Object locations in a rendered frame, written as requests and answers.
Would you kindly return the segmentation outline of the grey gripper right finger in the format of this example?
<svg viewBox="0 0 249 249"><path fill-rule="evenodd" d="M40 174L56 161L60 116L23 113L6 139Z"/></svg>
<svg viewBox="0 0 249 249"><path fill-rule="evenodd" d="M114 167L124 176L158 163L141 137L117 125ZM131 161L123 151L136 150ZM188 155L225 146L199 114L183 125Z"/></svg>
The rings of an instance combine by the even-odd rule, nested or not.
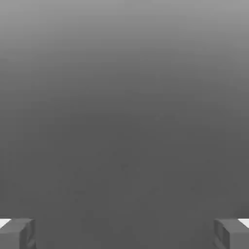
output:
<svg viewBox="0 0 249 249"><path fill-rule="evenodd" d="M215 219L213 249L249 249L249 218Z"/></svg>

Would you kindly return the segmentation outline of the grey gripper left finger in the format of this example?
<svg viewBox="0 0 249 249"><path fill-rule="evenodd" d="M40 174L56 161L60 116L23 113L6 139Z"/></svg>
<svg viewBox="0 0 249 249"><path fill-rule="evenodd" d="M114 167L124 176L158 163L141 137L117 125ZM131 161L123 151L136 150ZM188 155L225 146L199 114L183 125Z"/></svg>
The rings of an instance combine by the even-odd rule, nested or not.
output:
<svg viewBox="0 0 249 249"><path fill-rule="evenodd" d="M0 218L0 249L36 249L36 220Z"/></svg>

